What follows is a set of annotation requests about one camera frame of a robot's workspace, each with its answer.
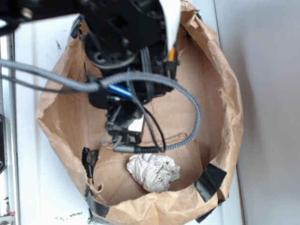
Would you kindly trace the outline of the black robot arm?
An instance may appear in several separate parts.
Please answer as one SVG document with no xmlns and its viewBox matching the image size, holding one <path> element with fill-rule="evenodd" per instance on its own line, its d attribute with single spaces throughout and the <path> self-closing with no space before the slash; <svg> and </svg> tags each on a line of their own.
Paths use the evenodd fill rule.
<svg viewBox="0 0 300 225">
<path fill-rule="evenodd" d="M 67 87 L 87 92 L 89 102 L 107 111 L 106 131 L 115 151 L 157 153 L 166 144 L 141 146 L 142 132 L 131 130 L 137 119 L 150 124 L 145 108 L 152 99 L 173 90 L 178 65 L 176 39 L 180 0 L 0 0 L 0 37 L 20 24 L 78 13 L 86 33 L 74 29 L 84 42 L 86 57 L 101 72 L 89 74 L 85 85 L 72 85 L 38 68 L 0 59 L 0 66 L 32 72 Z"/>
</svg>

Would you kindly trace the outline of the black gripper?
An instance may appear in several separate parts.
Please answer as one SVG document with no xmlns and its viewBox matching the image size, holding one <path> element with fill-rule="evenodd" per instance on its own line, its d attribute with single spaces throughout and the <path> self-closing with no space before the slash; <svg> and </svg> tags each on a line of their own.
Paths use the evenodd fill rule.
<svg viewBox="0 0 300 225">
<path fill-rule="evenodd" d="M 143 63 L 130 65 L 116 70 L 101 70 L 102 77 L 105 78 L 113 74 L 121 72 L 146 72 L 150 74 L 160 74 L 171 79 L 175 79 L 177 69 L 177 62 L 167 61 L 155 66 L 150 63 Z M 94 107 L 107 110 L 107 121 L 105 123 L 105 133 L 103 134 L 100 143 L 101 145 L 110 145 L 113 143 L 113 148 L 121 147 L 135 147 L 142 142 L 142 134 L 144 121 L 151 131 L 153 143 L 157 149 L 160 148 L 156 143 L 155 135 L 152 132 L 150 124 L 150 115 L 144 104 L 149 103 L 153 98 L 164 96 L 166 92 L 172 91 L 164 85 L 158 85 L 149 81 L 142 83 L 123 82 L 121 85 L 115 84 L 108 87 L 108 89 L 100 88 L 98 92 L 89 93 L 89 102 Z M 129 96 L 133 94 L 136 102 Z M 150 115 L 155 125 L 157 126 L 162 140 L 164 135 L 157 121 Z M 106 135 L 112 137 L 109 142 L 104 142 Z"/>
</svg>

